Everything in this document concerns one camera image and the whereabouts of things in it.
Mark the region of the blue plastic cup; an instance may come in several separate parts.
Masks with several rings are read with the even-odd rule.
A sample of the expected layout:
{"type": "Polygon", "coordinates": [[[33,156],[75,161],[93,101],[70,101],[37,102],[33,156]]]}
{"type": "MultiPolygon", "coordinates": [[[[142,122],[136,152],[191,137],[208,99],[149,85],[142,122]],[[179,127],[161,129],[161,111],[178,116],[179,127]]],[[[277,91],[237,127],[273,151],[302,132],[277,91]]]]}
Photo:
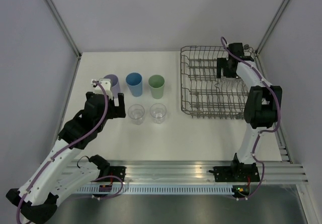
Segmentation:
{"type": "Polygon", "coordinates": [[[142,95],[142,75],[137,72],[132,72],[127,75],[126,83],[131,94],[134,97],[140,97],[142,95]]]}

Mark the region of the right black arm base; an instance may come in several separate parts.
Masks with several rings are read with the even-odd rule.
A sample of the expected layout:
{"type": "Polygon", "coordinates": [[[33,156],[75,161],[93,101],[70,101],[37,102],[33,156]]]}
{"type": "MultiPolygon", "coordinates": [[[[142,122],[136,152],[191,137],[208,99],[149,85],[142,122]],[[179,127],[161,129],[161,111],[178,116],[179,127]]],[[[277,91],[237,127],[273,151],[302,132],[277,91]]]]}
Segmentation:
{"type": "Polygon", "coordinates": [[[239,167],[216,166],[208,171],[217,183],[259,182],[259,171],[255,163],[239,167]]]}

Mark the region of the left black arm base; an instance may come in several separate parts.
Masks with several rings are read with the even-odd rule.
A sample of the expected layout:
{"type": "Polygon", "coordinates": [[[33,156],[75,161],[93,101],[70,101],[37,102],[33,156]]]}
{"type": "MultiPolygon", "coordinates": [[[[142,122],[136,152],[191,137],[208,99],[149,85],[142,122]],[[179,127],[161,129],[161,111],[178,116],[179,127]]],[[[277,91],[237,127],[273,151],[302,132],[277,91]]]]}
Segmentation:
{"type": "Polygon", "coordinates": [[[125,166],[110,166],[109,171],[103,174],[100,174],[99,177],[105,177],[104,179],[99,180],[99,182],[120,182],[118,179],[114,178],[114,176],[124,182],[126,176],[126,167],[125,166]]]}

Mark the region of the aluminium frame post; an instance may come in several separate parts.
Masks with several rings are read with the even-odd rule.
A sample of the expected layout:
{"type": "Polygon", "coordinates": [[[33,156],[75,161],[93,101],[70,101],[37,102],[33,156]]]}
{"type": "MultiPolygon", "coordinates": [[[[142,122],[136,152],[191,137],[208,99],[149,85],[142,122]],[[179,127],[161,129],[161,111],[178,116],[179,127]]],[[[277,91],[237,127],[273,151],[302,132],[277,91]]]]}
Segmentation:
{"type": "Polygon", "coordinates": [[[278,22],[280,21],[281,17],[283,16],[285,10],[287,9],[291,0],[282,0],[281,4],[279,5],[276,13],[274,14],[267,30],[265,31],[257,49],[255,50],[255,54],[260,54],[261,51],[264,49],[268,39],[270,38],[271,34],[273,33],[274,29],[276,28],[278,22]]]}
{"type": "Polygon", "coordinates": [[[58,24],[58,27],[60,28],[61,32],[63,33],[65,39],[67,40],[69,46],[73,50],[74,54],[76,55],[77,59],[80,59],[82,56],[82,53],[80,52],[79,48],[77,47],[74,39],[72,38],[72,35],[70,31],[68,30],[63,18],[61,17],[55,3],[53,0],[44,0],[45,4],[49,8],[49,11],[51,12],[54,20],[58,24]]]}

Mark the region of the left aluminium frame post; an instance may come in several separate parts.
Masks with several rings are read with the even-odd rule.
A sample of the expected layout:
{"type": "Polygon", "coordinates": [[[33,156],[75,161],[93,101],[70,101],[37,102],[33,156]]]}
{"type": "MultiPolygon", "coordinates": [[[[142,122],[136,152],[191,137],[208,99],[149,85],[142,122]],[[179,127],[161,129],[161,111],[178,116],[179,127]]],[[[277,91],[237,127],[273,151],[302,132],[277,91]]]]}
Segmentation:
{"type": "Polygon", "coordinates": [[[51,12],[54,20],[58,24],[58,27],[60,28],[61,32],[63,33],[65,39],[67,40],[69,46],[73,50],[74,54],[76,55],[77,59],[80,59],[82,56],[82,53],[80,52],[79,48],[77,47],[74,39],[72,38],[72,35],[70,31],[68,30],[63,18],[61,17],[55,3],[53,0],[44,0],[45,4],[49,8],[49,11],[51,12]]]}

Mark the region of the aluminium mounting rail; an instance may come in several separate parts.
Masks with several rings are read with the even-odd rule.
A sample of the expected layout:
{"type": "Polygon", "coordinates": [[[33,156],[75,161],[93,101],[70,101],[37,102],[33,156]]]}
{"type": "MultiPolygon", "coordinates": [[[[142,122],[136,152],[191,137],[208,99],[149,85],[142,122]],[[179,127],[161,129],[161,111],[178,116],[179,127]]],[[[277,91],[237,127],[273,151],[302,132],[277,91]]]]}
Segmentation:
{"type": "MultiPolygon", "coordinates": [[[[213,184],[209,173],[227,161],[113,161],[111,166],[125,166],[125,181],[131,184],[213,184]]],[[[304,167],[288,162],[266,162],[263,185],[308,184],[304,167]]]]}

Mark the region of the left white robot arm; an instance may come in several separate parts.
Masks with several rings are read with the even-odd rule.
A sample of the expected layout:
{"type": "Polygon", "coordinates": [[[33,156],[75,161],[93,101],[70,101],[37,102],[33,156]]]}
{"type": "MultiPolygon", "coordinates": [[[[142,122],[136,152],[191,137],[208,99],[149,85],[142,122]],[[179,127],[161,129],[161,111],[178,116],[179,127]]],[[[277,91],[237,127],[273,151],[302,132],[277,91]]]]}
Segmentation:
{"type": "Polygon", "coordinates": [[[67,198],[89,182],[123,183],[125,167],[114,171],[100,155],[89,157],[85,165],[58,180],[67,165],[103,130],[107,120],[126,116],[123,93],[118,94],[118,106],[105,94],[87,92],[86,99],[84,109],[66,122],[36,173],[20,188],[7,192],[6,198],[17,207],[17,223],[22,217],[27,223],[46,223],[67,198]]]}

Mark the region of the purple plastic cup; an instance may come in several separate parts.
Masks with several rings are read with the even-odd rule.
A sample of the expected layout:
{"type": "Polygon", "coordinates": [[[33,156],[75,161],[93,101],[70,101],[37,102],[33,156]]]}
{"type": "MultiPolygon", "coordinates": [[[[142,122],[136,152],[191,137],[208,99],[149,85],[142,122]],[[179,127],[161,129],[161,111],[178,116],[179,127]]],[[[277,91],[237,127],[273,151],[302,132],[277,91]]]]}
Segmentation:
{"type": "Polygon", "coordinates": [[[115,99],[118,98],[118,94],[121,93],[121,89],[120,89],[120,84],[119,84],[119,79],[115,74],[108,74],[106,76],[104,76],[105,79],[110,79],[112,86],[111,86],[111,91],[113,93],[113,97],[115,99]]]}

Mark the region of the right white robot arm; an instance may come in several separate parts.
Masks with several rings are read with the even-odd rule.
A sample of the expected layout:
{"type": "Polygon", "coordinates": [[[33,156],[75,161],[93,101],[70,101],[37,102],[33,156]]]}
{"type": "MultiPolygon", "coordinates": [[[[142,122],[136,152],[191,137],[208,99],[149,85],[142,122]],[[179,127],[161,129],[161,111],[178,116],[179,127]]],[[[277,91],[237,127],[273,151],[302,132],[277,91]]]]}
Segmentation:
{"type": "Polygon", "coordinates": [[[217,78],[240,78],[248,89],[244,109],[247,128],[236,159],[241,164],[253,164],[259,162],[256,148],[261,136],[276,132],[280,126],[282,88],[265,79],[253,58],[245,55],[242,43],[228,44],[221,37],[221,44],[228,56],[217,59],[217,78]]]}

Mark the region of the clear glass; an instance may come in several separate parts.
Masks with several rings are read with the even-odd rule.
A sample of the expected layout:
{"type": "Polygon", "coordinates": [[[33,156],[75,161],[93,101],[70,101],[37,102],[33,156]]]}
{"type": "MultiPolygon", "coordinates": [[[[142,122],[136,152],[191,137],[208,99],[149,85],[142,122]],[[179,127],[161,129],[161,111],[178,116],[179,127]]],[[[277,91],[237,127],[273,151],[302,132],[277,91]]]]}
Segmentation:
{"type": "Polygon", "coordinates": [[[150,107],[150,115],[153,119],[153,122],[156,124],[162,124],[165,121],[167,115],[167,109],[164,104],[155,103],[150,107]]]}
{"type": "Polygon", "coordinates": [[[134,104],[129,107],[128,116],[133,124],[141,125],[144,122],[145,109],[140,104],[134,104]]]}
{"type": "Polygon", "coordinates": [[[222,77],[221,81],[226,84],[234,84],[238,81],[238,78],[228,78],[228,77],[222,77]]]}

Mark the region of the right aluminium frame post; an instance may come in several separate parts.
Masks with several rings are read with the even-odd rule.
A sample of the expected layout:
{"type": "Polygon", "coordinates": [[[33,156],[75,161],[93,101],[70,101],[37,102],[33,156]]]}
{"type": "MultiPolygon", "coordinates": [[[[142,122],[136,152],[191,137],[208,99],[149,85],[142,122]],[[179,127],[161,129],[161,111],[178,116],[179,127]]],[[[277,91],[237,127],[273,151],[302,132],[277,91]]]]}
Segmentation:
{"type": "Polygon", "coordinates": [[[257,49],[255,50],[255,54],[260,54],[261,51],[264,49],[268,39],[270,38],[271,34],[273,33],[274,29],[276,28],[278,22],[280,21],[281,17],[283,16],[285,10],[287,9],[291,0],[282,0],[281,4],[279,5],[276,13],[274,14],[267,30],[265,31],[257,49]]]}

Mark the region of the green plastic cup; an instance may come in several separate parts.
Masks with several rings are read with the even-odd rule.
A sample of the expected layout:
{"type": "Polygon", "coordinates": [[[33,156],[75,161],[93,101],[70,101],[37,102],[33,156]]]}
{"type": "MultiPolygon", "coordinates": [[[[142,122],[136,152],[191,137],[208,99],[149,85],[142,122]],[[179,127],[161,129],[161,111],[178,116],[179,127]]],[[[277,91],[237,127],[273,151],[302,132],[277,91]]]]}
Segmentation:
{"type": "Polygon", "coordinates": [[[151,95],[154,99],[161,99],[164,94],[165,79],[163,76],[155,74],[148,79],[151,95]]]}

